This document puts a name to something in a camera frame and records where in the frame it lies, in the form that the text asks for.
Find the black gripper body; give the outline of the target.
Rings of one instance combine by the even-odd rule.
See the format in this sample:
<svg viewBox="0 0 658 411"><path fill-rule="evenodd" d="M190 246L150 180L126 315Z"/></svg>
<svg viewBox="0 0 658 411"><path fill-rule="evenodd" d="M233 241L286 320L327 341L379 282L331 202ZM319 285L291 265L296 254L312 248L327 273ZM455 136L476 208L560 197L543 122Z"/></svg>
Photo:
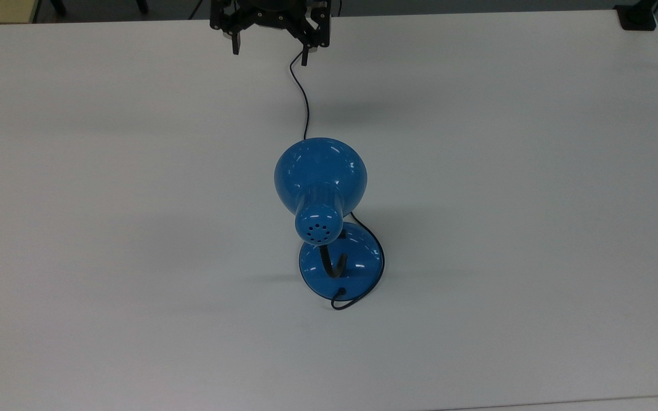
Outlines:
<svg viewBox="0 0 658 411"><path fill-rule="evenodd" d="M289 34L290 27L313 29L314 49L328 47L331 5L331 1L211 1L210 26L228 39L227 30L238 27L245 31L261 26Z"/></svg>

